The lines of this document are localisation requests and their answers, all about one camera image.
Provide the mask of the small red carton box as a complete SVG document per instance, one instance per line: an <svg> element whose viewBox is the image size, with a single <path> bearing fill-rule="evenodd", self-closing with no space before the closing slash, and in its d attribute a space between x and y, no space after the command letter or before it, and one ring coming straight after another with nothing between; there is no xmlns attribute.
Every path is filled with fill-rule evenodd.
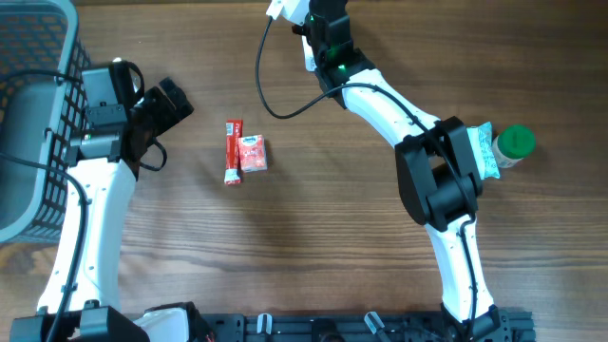
<svg viewBox="0 0 608 342"><path fill-rule="evenodd" d="M239 138L238 152L243 172L263 171L268 168L265 140L262 135Z"/></svg>

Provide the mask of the red toothpaste box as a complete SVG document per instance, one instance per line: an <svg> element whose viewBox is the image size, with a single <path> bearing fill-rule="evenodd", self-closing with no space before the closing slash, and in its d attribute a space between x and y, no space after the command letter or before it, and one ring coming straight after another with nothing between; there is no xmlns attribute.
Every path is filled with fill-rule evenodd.
<svg viewBox="0 0 608 342"><path fill-rule="evenodd" d="M241 183L239 175L238 142L242 137L243 120L230 119L226 122L226 164L224 183L234 185Z"/></svg>

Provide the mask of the light blue wipes packet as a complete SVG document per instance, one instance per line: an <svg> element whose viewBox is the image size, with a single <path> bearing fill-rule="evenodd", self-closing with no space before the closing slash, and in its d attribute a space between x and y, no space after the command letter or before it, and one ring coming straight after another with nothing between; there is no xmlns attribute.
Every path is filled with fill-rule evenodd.
<svg viewBox="0 0 608 342"><path fill-rule="evenodd" d="M483 123L466 129L481 180L501 177L492 151L492 124Z"/></svg>

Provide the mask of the green lid jar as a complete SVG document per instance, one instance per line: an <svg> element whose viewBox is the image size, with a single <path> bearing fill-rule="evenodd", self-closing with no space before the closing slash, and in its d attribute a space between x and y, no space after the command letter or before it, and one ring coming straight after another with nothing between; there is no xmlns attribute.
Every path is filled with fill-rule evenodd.
<svg viewBox="0 0 608 342"><path fill-rule="evenodd" d="M492 143L492 152L499 168L510 168L527 158L536 148L536 136L526 126L511 125Z"/></svg>

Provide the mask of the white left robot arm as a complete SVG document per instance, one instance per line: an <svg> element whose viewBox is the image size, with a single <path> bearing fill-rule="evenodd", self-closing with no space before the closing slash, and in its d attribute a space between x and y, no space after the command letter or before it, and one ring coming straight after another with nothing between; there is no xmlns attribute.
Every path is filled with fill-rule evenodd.
<svg viewBox="0 0 608 342"><path fill-rule="evenodd" d="M152 308L131 320L120 312L118 295L124 218L139 159L193 110L183 90L166 78L120 122L130 143L119 157L93 156L94 137L77 143L63 174L71 193L53 273L37 314L14 319L10 340L194 341L212 335L191 302Z"/></svg>

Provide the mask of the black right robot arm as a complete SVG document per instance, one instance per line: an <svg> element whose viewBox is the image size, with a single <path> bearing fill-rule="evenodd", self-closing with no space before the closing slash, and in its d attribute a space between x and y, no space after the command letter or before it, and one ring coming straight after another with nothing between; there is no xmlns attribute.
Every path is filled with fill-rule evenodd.
<svg viewBox="0 0 608 342"><path fill-rule="evenodd" d="M499 327L476 241L482 179L464 123L419 110L355 47L343 1L312 1L303 32L328 96L371 124L394 148L400 199L427 229L443 282L453 340L477 341Z"/></svg>

